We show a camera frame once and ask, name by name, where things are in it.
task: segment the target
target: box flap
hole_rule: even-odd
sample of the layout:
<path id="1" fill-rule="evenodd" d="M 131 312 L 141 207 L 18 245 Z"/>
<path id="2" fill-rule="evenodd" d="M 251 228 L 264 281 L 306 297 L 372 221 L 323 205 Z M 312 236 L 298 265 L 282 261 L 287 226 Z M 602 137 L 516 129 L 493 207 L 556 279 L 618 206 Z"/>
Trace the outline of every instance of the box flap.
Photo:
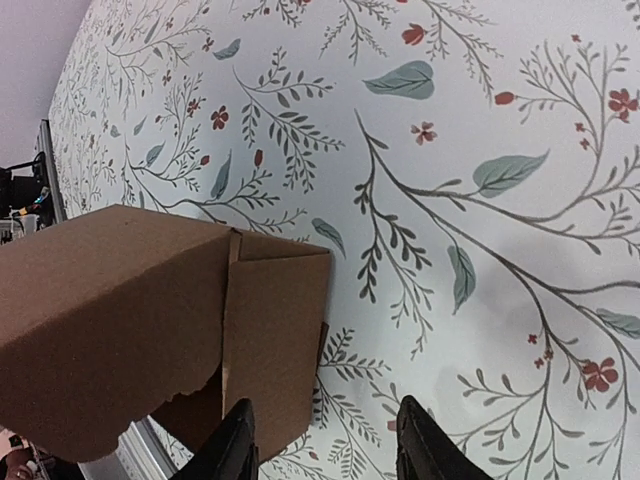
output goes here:
<path id="1" fill-rule="evenodd" d="M 112 207 L 3 247 L 0 424 L 95 460 L 130 421 L 202 388 L 220 363 L 229 236 Z"/>
<path id="2" fill-rule="evenodd" d="M 245 241 L 243 236 L 241 258 Z M 229 268 L 223 326 L 224 413 L 241 398 L 252 400 L 262 458 L 279 453 L 309 426 L 331 269 L 325 250 L 314 254 L 315 247 L 286 245 L 283 251 L 289 247 L 312 254 L 239 261 Z M 271 252 L 280 256 L 277 249 Z"/>
<path id="3" fill-rule="evenodd" d="M 308 243 L 269 237 L 259 233 L 235 230 L 242 235 L 239 260 L 267 260 L 271 258 L 324 255 L 329 250 Z"/>

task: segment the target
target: floral wallpaper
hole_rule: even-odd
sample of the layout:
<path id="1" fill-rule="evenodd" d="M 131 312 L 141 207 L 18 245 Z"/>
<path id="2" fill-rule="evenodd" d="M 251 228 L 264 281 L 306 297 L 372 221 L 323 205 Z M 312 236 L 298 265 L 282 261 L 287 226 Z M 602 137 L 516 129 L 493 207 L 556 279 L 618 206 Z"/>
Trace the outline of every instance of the floral wallpaper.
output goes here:
<path id="1" fill-rule="evenodd" d="M 637 0 L 94 0 L 50 120 L 70 216 L 334 250 L 313 425 L 263 478 L 394 478 L 411 393 L 496 479 L 621 480 L 639 87 Z"/>

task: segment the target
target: red berry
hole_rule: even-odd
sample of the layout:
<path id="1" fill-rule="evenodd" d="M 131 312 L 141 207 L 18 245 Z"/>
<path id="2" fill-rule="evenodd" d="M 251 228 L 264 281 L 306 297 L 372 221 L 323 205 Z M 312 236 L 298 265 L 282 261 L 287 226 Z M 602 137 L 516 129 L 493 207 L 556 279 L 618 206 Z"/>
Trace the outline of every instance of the red berry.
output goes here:
<path id="1" fill-rule="evenodd" d="M 260 165 L 262 165 L 263 158 L 264 158 L 264 153 L 262 152 L 262 150 L 256 150 L 256 156 L 253 159 L 253 163 L 255 164 L 256 167 L 259 167 Z"/>
<path id="2" fill-rule="evenodd" d="M 496 105 L 509 105 L 516 96 L 511 92 L 502 92 L 495 96 Z"/>

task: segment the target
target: red flower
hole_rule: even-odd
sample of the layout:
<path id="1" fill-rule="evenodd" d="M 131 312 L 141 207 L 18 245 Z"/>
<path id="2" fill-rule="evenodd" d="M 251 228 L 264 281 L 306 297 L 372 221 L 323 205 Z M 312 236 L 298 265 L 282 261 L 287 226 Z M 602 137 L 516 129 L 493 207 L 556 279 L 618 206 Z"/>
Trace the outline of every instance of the red flower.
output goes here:
<path id="1" fill-rule="evenodd" d="M 193 118 L 193 114 L 200 110 L 200 100 L 196 100 L 195 98 L 189 102 L 187 106 L 187 114 L 189 118 Z"/>
<path id="2" fill-rule="evenodd" d="M 264 158 L 264 153 L 262 150 L 256 150 L 256 156 L 253 159 L 253 163 L 256 167 L 262 165 L 262 160 Z"/>
<path id="3" fill-rule="evenodd" d="M 626 88 L 623 88 L 619 92 L 611 90 L 609 92 L 609 97 L 611 97 L 611 100 L 609 101 L 609 108 L 614 112 L 619 112 L 618 118 L 620 118 L 620 120 L 624 123 L 629 123 L 629 112 L 635 112 L 638 110 L 638 99 L 634 98 L 631 100 Z"/>
<path id="4" fill-rule="evenodd" d="M 227 107 L 223 105 L 222 107 L 220 107 L 220 110 L 218 110 L 217 112 L 213 112 L 213 114 L 211 115 L 211 120 L 213 120 L 214 130 L 222 130 L 225 124 L 229 121 Z"/>
<path id="5" fill-rule="evenodd" d="M 202 46 L 202 50 L 204 50 L 205 52 L 208 52 L 209 50 L 211 50 L 211 47 L 213 47 L 213 40 L 211 40 L 211 37 L 207 37 L 207 41 L 204 42 L 204 45 Z"/>
<path id="6" fill-rule="evenodd" d="M 410 23 L 409 26 L 411 27 L 410 29 L 402 32 L 402 39 L 407 45 L 418 45 L 424 39 L 426 32 L 424 28 L 415 23 Z"/>
<path id="7" fill-rule="evenodd" d="M 416 127 L 415 125 L 411 125 L 411 133 L 418 135 L 416 138 L 416 143 L 418 145 L 424 144 L 425 140 L 427 142 L 433 142 L 433 140 L 438 136 L 436 132 L 432 132 L 433 123 L 422 122 L 422 128 Z"/>
<path id="8" fill-rule="evenodd" d="M 162 84 L 166 87 L 171 81 L 171 70 L 167 70 L 167 74 L 162 77 Z"/>
<path id="9" fill-rule="evenodd" d="M 595 362 L 587 362 L 582 367 L 582 373 L 586 378 L 584 381 L 587 390 L 594 388 L 600 393 L 609 390 L 609 385 L 618 381 L 618 372 L 612 368 L 615 365 L 613 358 L 605 358 L 598 366 Z"/>
<path id="10" fill-rule="evenodd" d="M 502 92 L 496 95 L 493 99 L 496 105 L 509 105 L 515 100 L 516 96 L 511 92 Z"/>

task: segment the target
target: leaf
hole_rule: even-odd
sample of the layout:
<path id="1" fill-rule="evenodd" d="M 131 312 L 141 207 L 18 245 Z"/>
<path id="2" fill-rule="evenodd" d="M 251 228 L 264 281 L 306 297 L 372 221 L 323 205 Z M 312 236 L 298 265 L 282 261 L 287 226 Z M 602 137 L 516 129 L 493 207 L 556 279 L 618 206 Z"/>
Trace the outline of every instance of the leaf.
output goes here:
<path id="1" fill-rule="evenodd" d="M 318 232 L 323 237 L 326 237 L 329 240 L 331 240 L 333 243 L 335 243 L 336 246 L 342 252 L 342 255 L 345 258 L 347 258 L 347 253 L 345 252 L 344 242 L 342 241 L 342 236 L 340 235 L 340 232 L 338 232 L 334 227 L 329 225 L 327 222 L 325 222 L 321 218 L 314 218 L 311 221 L 311 224 L 313 225 L 313 228 L 316 229 L 316 232 Z"/>
<path id="2" fill-rule="evenodd" d="M 471 297 L 476 288 L 476 272 L 469 255 L 462 247 L 451 245 L 447 249 L 447 253 L 449 254 L 453 271 L 456 274 L 453 284 L 453 297 L 455 299 L 453 315 L 455 315 L 462 304 Z"/>
<path id="3" fill-rule="evenodd" d="M 231 157 L 232 151 L 229 151 L 229 157 L 227 161 L 220 167 L 218 171 L 218 176 L 216 177 L 216 183 L 214 183 L 213 188 L 211 189 L 211 198 L 213 200 L 218 200 L 227 189 L 229 185 L 229 171 L 231 170 Z"/>
<path id="4" fill-rule="evenodd" d="M 161 145 L 156 145 L 151 150 L 149 150 L 149 152 L 147 153 L 147 167 L 153 165 L 154 162 L 158 159 L 158 157 L 162 153 L 162 150 L 164 149 L 165 143 L 166 142 L 163 142 Z"/>
<path id="5" fill-rule="evenodd" d="M 458 375 L 458 381 L 463 385 L 466 385 L 467 387 L 471 388 L 471 384 L 469 383 L 469 380 L 464 378 L 462 375 Z"/>
<path id="6" fill-rule="evenodd" d="M 489 461 L 494 465 L 513 465 L 517 460 L 507 460 L 505 458 L 490 457 Z"/>
<path id="7" fill-rule="evenodd" d="M 391 415 L 393 415 L 394 417 L 396 415 L 398 415 L 398 412 L 395 411 L 393 408 L 391 408 L 389 405 L 387 405 L 386 403 L 382 404 L 382 408 L 384 408 L 387 412 L 389 412 Z"/>
<path id="8" fill-rule="evenodd" d="M 113 36 L 113 42 L 111 42 L 111 46 L 114 46 L 118 42 L 118 40 L 120 40 L 120 37 L 122 36 L 123 33 L 124 33 L 124 28 Z"/>
<path id="9" fill-rule="evenodd" d="M 599 308 L 596 315 L 611 330 L 624 335 L 625 337 L 637 340 L 640 338 L 640 318 L 634 315 L 624 315 L 622 313 L 611 312 L 610 310 Z"/>
<path id="10" fill-rule="evenodd" d="M 218 50 L 217 52 L 213 52 L 213 56 L 218 60 L 227 60 L 229 58 L 235 57 L 236 53 L 238 53 L 239 50 L 240 39 L 236 38 L 229 44 L 228 47 L 223 48 L 222 50 Z"/>
<path id="11" fill-rule="evenodd" d="M 585 240 L 584 243 L 589 246 L 593 253 L 595 253 L 596 255 L 602 255 L 602 250 L 600 250 L 596 244 L 591 243 L 589 240 Z"/>
<path id="12" fill-rule="evenodd" d="M 284 95 L 282 95 L 282 93 L 280 92 L 278 92 L 278 102 L 280 102 L 280 105 L 282 105 L 284 108 L 291 107 L 289 100 L 287 100 L 287 98 Z"/>
<path id="13" fill-rule="evenodd" d="M 364 84 L 376 95 L 397 95 L 413 100 L 426 100 L 434 92 L 433 68 L 422 60 L 405 63 L 386 75 Z"/>
<path id="14" fill-rule="evenodd" d="M 478 377 L 478 381 L 480 382 L 480 385 L 487 388 L 486 384 L 484 383 L 484 373 L 480 368 L 476 368 L 476 377 Z"/>
<path id="15" fill-rule="evenodd" d="M 133 128 L 133 134 L 138 135 L 142 131 L 142 127 L 144 127 L 144 122 L 147 121 L 147 117 L 144 117 L 142 121 Z"/>
<path id="16" fill-rule="evenodd" d="M 490 398 L 487 398 L 484 402 L 482 402 L 482 405 L 484 405 L 485 407 L 490 407 L 491 405 L 496 403 L 497 400 L 500 400 L 501 398 L 502 397 L 490 397 Z"/>
<path id="17" fill-rule="evenodd" d="M 149 32 L 147 33 L 147 36 L 144 37 L 144 43 L 145 45 L 147 43 L 149 43 L 151 41 L 151 39 L 153 38 L 153 34 L 156 33 L 156 29 L 158 28 L 158 24 L 160 23 L 160 18 L 158 18 L 158 20 L 156 20 L 156 23 L 153 24 L 153 27 L 151 27 L 149 29 Z"/>
<path id="18" fill-rule="evenodd" d="M 504 385 L 504 388 L 506 388 L 509 392 L 513 393 L 513 388 L 511 388 L 511 381 L 509 380 L 509 377 L 507 377 L 506 374 L 502 375 L 502 384 Z"/>
<path id="19" fill-rule="evenodd" d="M 519 185 L 535 172 L 549 156 L 550 150 L 539 157 L 507 155 L 482 163 L 473 172 L 473 181 L 479 193 L 493 198 Z"/>
<path id="20" fill-rule="evenodd" d="M 618 398 L 620 398 L 620 394 L 622 393 L 622 389 L 618 390 L 618 392 L 609 399 L 609 401 L 607 402 L 607 410 L 609 410 L 611 407 L 613 407 L 617 402 L 618 402 Z"/>
<path id="21" fill-rule="evenodd" d="M 558 426 L 558 429 L 560 430 L 560 433 L 562 433 L 567 438 L 580 438 L 584 435 L 584 432 L 573 432 L 571 430 L 564 430 L 559 426 Z"/>

